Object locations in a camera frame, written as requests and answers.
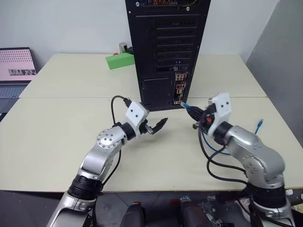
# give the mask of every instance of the laptop keyboard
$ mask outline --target laptop keyboard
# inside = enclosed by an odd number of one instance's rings
[[[18,98],[25,87],[0,87],[0,98]]]

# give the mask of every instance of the white wall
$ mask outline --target white wall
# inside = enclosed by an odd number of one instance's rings
[[[212,0],[200,53],[246,61],[278,0]],[[113,53],[131,43],[124,0],[0,0],[0,48],[29,46],[38,68],[54,53]]]

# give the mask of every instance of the laptop screen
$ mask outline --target laptop screen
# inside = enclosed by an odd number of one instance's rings
[[[32,80],[36,70],[29,48],[0,49],[0,81]]]

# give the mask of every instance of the laptop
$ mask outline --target laptop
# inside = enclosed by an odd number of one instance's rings
[[[0,114],[10,110],[35,76],[28,47],[0,48]]]

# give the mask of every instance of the rear io panel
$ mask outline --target rear io panel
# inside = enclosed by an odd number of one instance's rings
[[[186,102],[210,0],[125,0],[142,103]]]

